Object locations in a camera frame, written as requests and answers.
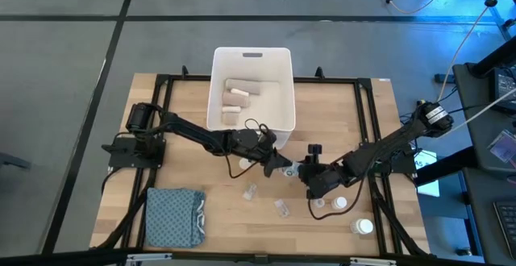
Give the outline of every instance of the blue cloth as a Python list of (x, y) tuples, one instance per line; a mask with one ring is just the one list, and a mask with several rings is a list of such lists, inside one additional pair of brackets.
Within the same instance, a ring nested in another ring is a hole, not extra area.
[(204, 241), (206, 195), (192, 189), (148, 189), (145, 230), (153, 247), (192, 248)]

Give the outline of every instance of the wooden table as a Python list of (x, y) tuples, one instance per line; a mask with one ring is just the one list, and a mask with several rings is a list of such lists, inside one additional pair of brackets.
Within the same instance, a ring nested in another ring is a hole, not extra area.
[[(150, 102), (155, 79), (156, 74), (137, 73), (134, 76), (120, 131), (125, 131), (123, 126), (132, 104)], [(205, 127), (209, 85), (208, 81), (175, 81), (169, 110)], [(381, 134), (386, 136), (400, 126), (393, 89), (388, 79), (372, 79), (372, 87)], [(365, 92), (362, 92), (362, 99), (364, 109), (368, 112)], [(292, 160), (301, 160), (307, 154), (309, 143), (320, 143), (321, 162), (330, 162), (357, 148), (360, 128), (352, 85), (296, 83), (295, 100), (297, 124), (289, 142), (281, 150), (282, 155)], [(369, 136), (372, 136), (368, 114), (366, 119)], [(202, 146), (174, 134), (167, 134), (166, 139), (165, 161), (158, 171), (156, 188), (185, 187), (206, 192), (206, 240), (199, 247), (187, 251), (379, 255), (374, 232), (370, 235), (355, 235), (349, 227), (350, 222), (357, 218), (373, 219), (367, 182), (364, 183), (360, 200), (351, 212), (316, 221), (311, 218), (306, 206), (305, 186), (297, 177), (286, 177), (274, 172), (267, 178), (263, 169), (257, 167), (241, 178), (232, 180), (228, 176), (224, 158), (212, 156)], [(230, 156), (230, 162), (234, 174), (241, 171), (239, 157)], [(134, 169), (122, 169), (107, 182), (91, 246), (103, 242), (126, 213), (134, 176)], [(401, 174), (391, 174), (390, 181), (399, 220), (416, 243), (423, 250), (429, 251), (414, 185)], [(250, 182), (257, 185), (257, 191), (255, 197), (247, 201), (242, 198), (242, 194)], [(338, 196), (344, 196), (351, 204), (357, 189), (358, 185), (349, 189), (343, 186), (334, 189), (324, 197), (327, 205), (322, 209), (314, 209), (315, 214), (331, 211), (330, 202)], [(276, 211), (273, 203), (279, 198), (289, 208), (288, 218), (281, 218)], [(138, 224), (135, 222), (133, 225), (130, 245), (135, 245)], [(387, 248), (392, 251), (389, 223), (385, 218), (383, 225)]]

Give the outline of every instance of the white plastic bin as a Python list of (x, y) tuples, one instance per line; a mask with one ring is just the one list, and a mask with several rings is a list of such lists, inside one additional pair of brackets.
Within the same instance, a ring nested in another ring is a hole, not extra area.
[[(251, 105), (242, 108), (234, 126), (222, 122), (222, 97), (226, 79), (259, 81), (261, 94), (251, 94)], [(209, 130), (244, 129), (253, 118), (276, 134), (275, 146), (285, 146), (296, 127), (293, 74), (287, 48), (217, 48), (211, 70), (207, 126)], [(248, 127), (257, 129), (253, 121)]]

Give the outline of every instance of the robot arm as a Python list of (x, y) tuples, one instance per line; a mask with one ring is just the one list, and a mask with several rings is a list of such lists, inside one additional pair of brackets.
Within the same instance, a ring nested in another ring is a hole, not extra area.
[[(160, 114), (162, 125), (146, 130), (155, 111)], [(164, 148), (161, 148), (161, 144), (164, 142), (158, 142), (158, 139), (164, 132), (174, 133), (199, 143), (214, 156), (233, 154), (258, 161), (264, 166), (264, 175), (267, 177), (271, 176), (275, 168), (292, 165), (292, 161), (283, 157), (274, 148), (276, 136), (264, 124), (260, 125), (260, 135), (253, 129), (208, 131), (175, 113), (164, 112), (158, 106), (138, 103), (131, 108), (126, 129), (135, 138), (115, 138), (113, 144), (102, 145), (102, 148), (111, 154), (111, 167), (143, 167), (137, 164), (145, 164), (145, 161), (149, 160), (154, 161), (153, 164), (162, 164)]]
[(299, 177), (309, 186), (308, 198), (320, 198), (338, 185), (349, 187), (367, 175), (375, 163), (389, 160), (393, 152), (422, 137), (439, 137), (452, 128), (453, 118), (438, 103), (423, 103), (411, 120), (376, 143), (361, 144), (330, 164), (319, 164), (307, 158), (299, 166)]

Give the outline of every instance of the bin handle slot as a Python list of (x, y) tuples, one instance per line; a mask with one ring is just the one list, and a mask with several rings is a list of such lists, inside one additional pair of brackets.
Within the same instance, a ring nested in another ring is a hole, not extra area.
[(261, 52), (244, 52), (243, 57), (262, 57), (264, 54)]

